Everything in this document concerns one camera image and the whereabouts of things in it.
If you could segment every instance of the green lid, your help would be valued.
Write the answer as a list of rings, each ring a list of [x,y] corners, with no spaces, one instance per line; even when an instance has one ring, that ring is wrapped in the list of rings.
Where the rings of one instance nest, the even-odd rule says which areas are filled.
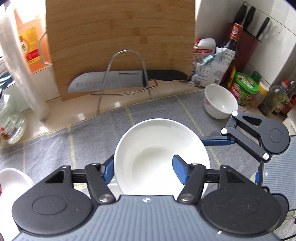
[[[236,73],[234,78],[236,82],[245,90],[251,92],[252,94],[256,94],[258,92],[259,88],[257,83],[246,74]]]
[[[262,76],[257,71],[254,71],[251,78],[255,80],[256,83],[259,83],[259,80],[261,80]]]

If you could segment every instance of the orange plastic jug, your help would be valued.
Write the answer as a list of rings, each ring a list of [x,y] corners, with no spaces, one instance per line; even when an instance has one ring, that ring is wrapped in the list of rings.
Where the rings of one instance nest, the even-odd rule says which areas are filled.
[[[23,23],[16,9],[14,9],[14,13],[21,48],[31,73],[46,68],[47,65],[42,63],[38,53],[38,39],[44,33],[42,19],[35,18],[27,23]],[[43,58],[46,62],[51,63],[52,60],[50,58],[47,35],[42,38],[40,46]]]

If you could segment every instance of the gray ribbed panel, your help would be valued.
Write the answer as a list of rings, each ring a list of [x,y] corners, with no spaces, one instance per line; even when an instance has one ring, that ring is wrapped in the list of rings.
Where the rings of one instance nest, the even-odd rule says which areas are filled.
[[[72,233],[58,237],[20,234],[14,241],[276,241],[273,234],[236,238],[205,223],[193,205],[173,196],[121,196],[115,204],[98,207],[91,220]]]
[[[289,201],[290,210],[296,209],[296,136],[291,136],[288,149],[273,155],[263,163],[262,186],[272,194],[283,194]]]

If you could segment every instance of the black knife handle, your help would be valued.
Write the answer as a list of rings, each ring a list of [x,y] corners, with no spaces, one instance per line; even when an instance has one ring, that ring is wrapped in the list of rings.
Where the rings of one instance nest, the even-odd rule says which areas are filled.
[[[246,20],[244,21],[244,30],[245,31],[248,31],[247,29],[253,20],[255,10],[256,10],[256,8],[254,6],[251,6],[250,10],[248,11],[248,14],[246,16]]]
[[[243,2],[237,14],[234,17],[233,23],[238,23],[239,25],[241,25],[244,20],[244,17],[246,16],[247,9],[248,9],[247,3]]]
[[[259,31],[258,31],[258,33],[257,33],[257,35],[256,35],[256,38],[259,38],[260,35],[263,33],[263,31],[265,30],[267,24],[269,23],[269,20],[270,20],[269,17],[267,17],[267,18],[264,20],[264,22],[263,22],[261,28],[259,29]]]
[[[163,81],[187,80],[188,75],[177,70],[147,70],[148,80],[156,79]],[[143,73],[143,86],[146,87],[145,75]]]

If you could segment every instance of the gray cloth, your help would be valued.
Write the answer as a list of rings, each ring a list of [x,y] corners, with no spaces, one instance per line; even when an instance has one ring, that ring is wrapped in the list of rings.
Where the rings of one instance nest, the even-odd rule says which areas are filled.
[[[210,117],[203,108],[203,97],[204,92],[198,91],[146,101],[6,147],[0,150],[0,169],[17,168],[37,183],[62,165],[84,168],[89,163],[103,163],[114,153],[118,141],[132,125],[151,118],[172,119],[198,136],[208,136],[220,130],[227,119]],[[206,148],[212,169],[218,169],[218,164],[227,164],[250,178],[259,166],[237,144]],[[86,185],[76,187],[86,189]],[[215,184],[210,184],[207,192],[215,188]]]

